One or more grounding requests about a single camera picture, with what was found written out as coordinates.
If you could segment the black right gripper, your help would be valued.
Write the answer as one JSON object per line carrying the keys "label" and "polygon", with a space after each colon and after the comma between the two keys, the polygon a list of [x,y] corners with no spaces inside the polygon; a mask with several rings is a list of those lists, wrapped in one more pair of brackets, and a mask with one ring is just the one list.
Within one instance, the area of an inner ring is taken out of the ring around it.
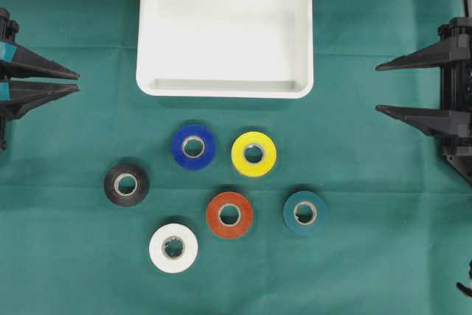
{"label": "black right gripper", "polygon": [[377,105],[375,109],[427,136],[444,136],[441,147],[445,160],[471,183],[471,19],[453,18],[438,29],[438,34],[441,41],[382,63],[375,70],[441,66],[441,109],[391,105]]}

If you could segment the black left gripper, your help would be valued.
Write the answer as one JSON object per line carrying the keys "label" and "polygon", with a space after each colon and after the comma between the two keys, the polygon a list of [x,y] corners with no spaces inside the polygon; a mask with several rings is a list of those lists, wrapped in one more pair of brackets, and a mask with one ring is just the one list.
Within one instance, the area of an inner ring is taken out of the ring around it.
{"label": "black left gripper", "polygon": [[80,75],[60,64],[14,44],[19,25],[1,8],[1,117],[18,120],[40,105],[76,91],[75,84],[10,81],[11,77],[48,77],[77,80]]}

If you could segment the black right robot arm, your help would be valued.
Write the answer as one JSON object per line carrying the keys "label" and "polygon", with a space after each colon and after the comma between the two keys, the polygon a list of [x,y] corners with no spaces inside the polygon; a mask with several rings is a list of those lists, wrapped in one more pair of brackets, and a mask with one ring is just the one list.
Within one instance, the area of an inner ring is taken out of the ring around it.
{"label": "black right robot arm", "polygon": [[471,0],[462,0],[462,5],[463,17],[438,27],[438,42],[375,68],[440,68],[440,108],[377,105],[375,109],[438,138],[447,163],[471,182]]}

